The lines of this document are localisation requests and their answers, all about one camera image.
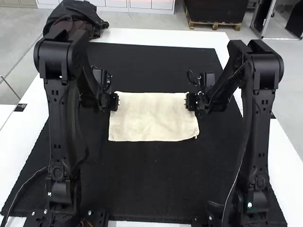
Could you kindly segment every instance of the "metal frame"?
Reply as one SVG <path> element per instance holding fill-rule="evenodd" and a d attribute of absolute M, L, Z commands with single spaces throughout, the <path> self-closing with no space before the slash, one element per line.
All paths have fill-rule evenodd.
<path fill-rule="evenodd" d="M 259 10 L 259 7 L 260 7 L 260 4 L 261 4 L 261 3 L 262 3 L 262 0 L 258 0 L 258 2 L 257 2 L 257 4 L 256 4 L 256 9 L 255 9 L 253 18 L 252 18 L 251 23 L 250 23 L 250 28 L 251 28 L 251 30 L 255 33 L 255 35 L 256 35 L 258 38 L 263 39 L 263 40 L 301 40 L 300 38 L 264 38 L 265 33 L 266 33 L 266 30 L 267 30 L 267 27 L 268 27 L 268 24 L 269 24 L 269 20 L 271 19 L 271 15 L 273 14 L 274 9 L 275 9 L 276 0 L 272 0 L 272 2 L 271 2 L 271 4 L 270 4 L 270 8 L 269 8 L 269 10 L 268 10 L 266 19 L 264 20 L 263 29 L 262 29 L 262 31 L 261 31 L 261 33 L 260 33 L 260 32 L 254 27 L 254 23 L 255 23 L 256 16 L 257 16 L 257 13 L 258 13 L 258 10 Z"/>

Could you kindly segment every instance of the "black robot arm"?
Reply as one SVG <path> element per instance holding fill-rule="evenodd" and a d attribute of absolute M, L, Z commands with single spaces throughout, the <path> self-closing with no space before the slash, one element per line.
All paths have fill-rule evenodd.
<path fill-rule="evenodd" d="M 51 157 L 47 205 L 35 218 L 28 218 L 25 226 L 76 227 L 80 223 L 80 165 L 89 148 L 81 133 L 79 106 L 96 112 L 118 108 L 118 95 L 109 92 L 111 75 L 89 64 L 88 43 L 86 31 L 78 30 L 68 37 L 60 29 L 51 31 L 35 46 L 35 66 L 44 79 L 48 101 Z"/>
<path fill-rule="evenodd" d="M 261 40 L 246 46 L 233 40 L 230 58 L 215 82 L 213 73 L 192 79 L 199 88 L 189 93 L 186 108 L 201 114 L 224 111 L 234 91 L 242 89 L 242 142 L 235 167 L 234 182 L 225 204 L 209 201 L 208 225 L 222 227 L 271 226 L 268 219 L 270 194 L 268 142 L 271 109 L 284 73 L 282 58 Z"/>

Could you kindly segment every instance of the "white cabinet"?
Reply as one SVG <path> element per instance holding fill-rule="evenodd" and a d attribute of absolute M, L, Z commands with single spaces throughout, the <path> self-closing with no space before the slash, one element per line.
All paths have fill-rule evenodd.
<path fill-rule="evenodd" d="M 63 0 L 34 0 L 39 9 L 54 9 Z M 174 14 L 175 0 L 88 0 L 98 11 Z"/>
<path fill-rule="evenodd" d="M 127 8 L 126 0 L 105 0 L 106 7 L 123 7 Z"/>
<path fill-rule="evenodd" d="M 38 0 L 38 4 L 49 4 L 49 5 L 58 5 L 59 1 L 58 0 Z"/>
<path fill-rule="evenodd" d="M 105 6 L 105 0 L 89 0 L 95 6 Z"/>
<path fill-rule="evenodd" d="M 152 9 L 173 9 L 174 0 L 152 0 L 151 8 Z"/>
<path fill-rule="evenodd" d="M 151 9 L 152 0 L 130 0 L 131 8 Z"/>

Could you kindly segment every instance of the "white towel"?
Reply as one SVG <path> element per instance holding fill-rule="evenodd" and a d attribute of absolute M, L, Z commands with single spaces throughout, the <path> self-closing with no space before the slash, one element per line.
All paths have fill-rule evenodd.
<path fill-rule="evenodd" d="M 185 108 L 186 93 L 116 93 L 110 141 L 180 141 L 199 134 L 195 113 Z"/>

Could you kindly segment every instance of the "black mat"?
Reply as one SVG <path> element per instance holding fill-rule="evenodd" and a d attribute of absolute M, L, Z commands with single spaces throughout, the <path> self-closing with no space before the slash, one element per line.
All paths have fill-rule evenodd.
<path fill-rule="evenodd" d="M 213 49 L 91 43 L 89 59 L 108 69 L 113 89 L 124 92 L 194 91 L 188 69 L 217 76 L 222 71 Z M 81 109 L 80 118 L 91 152 L 81 168 L 83 209 L 105 208 L 116 220 L 189 223 L 195 216 L 206 222 L 208 200 L 225 202 L 241 137 L 242 117 L 234 99 L 224 113 L 199 121 L 198 139 L 180 142 L 109 142 L 109 115 Z M 47 122 L 2 214 L 21 184 L 48 164 L 48 133 Z M 42 176 L 25 191 L 13 215 L 43 209 L 44 190 Z M 273 220 L 283 222 L 279 206 L 274 203 L 273 209 Z"/>

